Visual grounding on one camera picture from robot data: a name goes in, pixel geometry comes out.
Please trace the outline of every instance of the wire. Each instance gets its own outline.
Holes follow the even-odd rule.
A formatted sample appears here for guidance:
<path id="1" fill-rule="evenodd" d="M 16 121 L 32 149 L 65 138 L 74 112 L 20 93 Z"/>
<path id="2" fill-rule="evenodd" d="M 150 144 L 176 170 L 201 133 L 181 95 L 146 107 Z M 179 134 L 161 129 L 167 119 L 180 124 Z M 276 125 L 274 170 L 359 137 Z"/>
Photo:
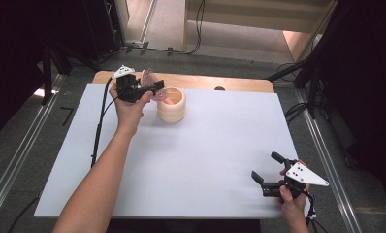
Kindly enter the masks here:
<path id="1" fill-rule="evenodd" d="M 285 66 L 285 65 L 296 65 L 297 63 L 294 63 L 294 62 L 289 62 L 289 63 L 283 63 L 283 64 L 281 64 L 281 65 L 279 65 L 278 67 L 277 67 L 277 69 L 275 69 L 275 71 L 276 72 L 278 72 L 278 70 L 282 67 L 282 66 Z M 292 75 L 294 76 L 294 77 L 297 77 L 297 75 L 294 73 L 294 71 L 292 72 Z M 285 82 L 292 82 L 292 80 L 286 80 L 286 79 L 284 79 L 283 77 L 280 77 L 283 81 L 285 81 Z"/>
<path id="2" fill-rule="evenodd" d="M 314 106 L 319 109 L 319 114 L 326 120 L 329 120 L 329 115 L 327 114 L 326 111 L 326 105 L 328 104 L 328 99 L 324 93 L 324 85 L 321 80 L 317 83 L 317 88 L 316 88 L 316 93 L 317 93 L 317 98 L 319 98 L 318 102 L 314 103 Z"/>
<path id="3" fill-rule="evenodd" d="M 315 225 L 315 223 L 317 223 L 317 225 L 319 225 L 320 228 L 324 232 L 328 233 L 327 230 L 313 217 L 313 215 L 315 214 L 315 211 L 314 211 L 314 198 L 307 191 L 303 191 L 302 194 L 304 194 L 308 198 L 308 201 L 310 202 L 310 208 L 308 209 L 307 217 L 306 217 L 307 227 L 309 226 L 309 223 L 311 222 L 311 225 L 313 226 L 314 232 L 317 232 L 317 228 L 316 228 L 316 225 Z"/>
<path id="4" fill-rule="evenodd" d="M 38 193 L 36 194 L 35 198 L 33 198 L 33 200 L 27 204 L 27 206 L 20 212 L 20 214 L 18 214 L 18 216 L 16 217 L 16 219 L 14 220 L 14 222 L 12 223 L 11 225 L 11 228 L 8 230 L 8 233 L 10 232 L 13 232 L 13 230 L 15 229 L 15 226 L 17 224 L 17 222 L 20 220 L 20 218 L 24 215 L 24 213 L 33 205 L 35 204 L 35 202 L 37 200 L 40 199 L 40 195 L 41 195 L 42 191 L 38 191 Z"/>
<path id="5" fill-rule="evenodd" d="M 112 9 L 112 4 L 106 3 L 106 5 L 109 6 L 109 8 L 108 8 L 108 15 L 110 15 L 111 14 L 111 9 Z"/>
<path id="6" fill-rule="evenodd" d="M 206 5 L 206 2 L 205 0 L 203 0 L 196 14 L 196 31 L 197 31 L 196 47 L 192 51 L 187 52 L 186 54 L 193 54 L 194 52 L 196 52 L 200 48 L 200 44 L 202 43 L 202 22 L 203 22 L 203 15 L 205 12 L 205 5 Z M 202 15 L 200 16 L 200 24 L 199 24 L 199 14 L 201 9 L 202 9 Z"/>
<path id="7" fill-rule="evenodd" d="M 97 125 L 97 129 L 96 129 L 96 137 L 94 139 L 94 147 L 93 147 L 93 154 L 91 155 L 92 160 L 91 160 L 90 167 L 93 167 L 93 165 L 96 163 L 97 149 L 99 148 L 99 140 L 100 140 L 100 133 L 102 131 L 103 117 L 105 116 L 105 112 L 106 112 L 106 110 L 105 110 L 106 96 L 108 94 L 109 84 L 111 83 L 111 81 L 112 81 L 112 77 L 110 77 L 108 79 L 108 81 L 106 82 L 105 92 L 103 94 L 102 110 L 101 110 L 101 113 L 100 113 L 99 124 Z"/>
<path id="8" fill-rule="evenodd" d="M 193 53 L 195 53 L 197 50 L 199 50 L 200 45 L 202 44 L 202 22 L 203 22 L 203 15 L 205 13 L 205 5 L 206 5 L 206 1 L 202 0 L 202 3 L 200 4 L 199 9 L 198 9 L 197 14 L 196 14 L 197 43 L 196 43 L 196 47 L 192 51 L 184 52 L 184 51 L 177 51 L 177 50 L 170 51 L 170 50 L 150 49 L 150 48 L 123 47 L 124 50 L 126 50 L 126 51 L 128 51 L 128 49 L 131 49 L 131 50 L 155 50 L 155 51 L 171 52 L 174 54 L 193 54 Z M 119 51 L 112 53 L 112 54 L 116 54 L 116 53 L 122 52 L 124 50 L 119 50 Z"/>
<path id="9" fill-rule="evenodd" d="M 106 110 L 103 112 L 103 117 L 105 116 L 106 112 L 108 111 L 108 108 L 111 106 L 111 104 L 112 104 L 112 103 L 114 102 L 114 100 L 116 100 L 117 98 L 118 98 L 118 96 L 115 97 L 115 98 L 111 101 L 111 103 L 109 103 L 108 107 L 106 107 Z"/>
<path id="10" fill-rule="evenodd" d="M 291 107 L 285 114 L 287 125 L 289 125 L 293 119 L 295 119 L 299 114 L 301 114 L 308 107 L 308 103 L 299 103 Z"/>

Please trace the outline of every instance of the white table surface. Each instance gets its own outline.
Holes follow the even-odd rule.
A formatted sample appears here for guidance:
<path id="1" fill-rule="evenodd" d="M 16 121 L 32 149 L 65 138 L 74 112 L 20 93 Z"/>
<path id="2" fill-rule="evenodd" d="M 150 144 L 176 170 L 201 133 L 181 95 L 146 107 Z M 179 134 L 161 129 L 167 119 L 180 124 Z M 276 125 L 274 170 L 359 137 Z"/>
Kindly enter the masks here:
<path id="1" fill-rule="evenodd" d="M 89 171 L 103 91 L 103 85 L 86 88 L 34 216 L 58 217 Z M 278 182 L 284 167 L 271 158 L 272 151 L 297 158 L 277 95 L 183 91 L 186 116 L 178 123 L 162 121 L 155 102 L 145 106 L 113 217 L 280 217 L 280 204 L 263 197 L 250 176 L 254 170 L 265 182 Z M 99 154 L 115 127 L 111 105 Z"/>

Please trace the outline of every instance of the human forearm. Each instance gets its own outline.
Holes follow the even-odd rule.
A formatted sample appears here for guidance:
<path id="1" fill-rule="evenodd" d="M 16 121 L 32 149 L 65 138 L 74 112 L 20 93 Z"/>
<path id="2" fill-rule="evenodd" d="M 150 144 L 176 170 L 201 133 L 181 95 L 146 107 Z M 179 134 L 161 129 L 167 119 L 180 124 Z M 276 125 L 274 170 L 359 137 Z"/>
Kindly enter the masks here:
<path id="1" fill-rule="evenodd" d="M 304 220 L 289 225 L 289 230 L 290 233 L 308 233 L 308 228 Z"/>
<path id="2" fill-rule="evenodd" d="M 54 228 L 105 232 L 112 216 L 131 136 L 117 130 L 105 151 L 69 199 Z"/>

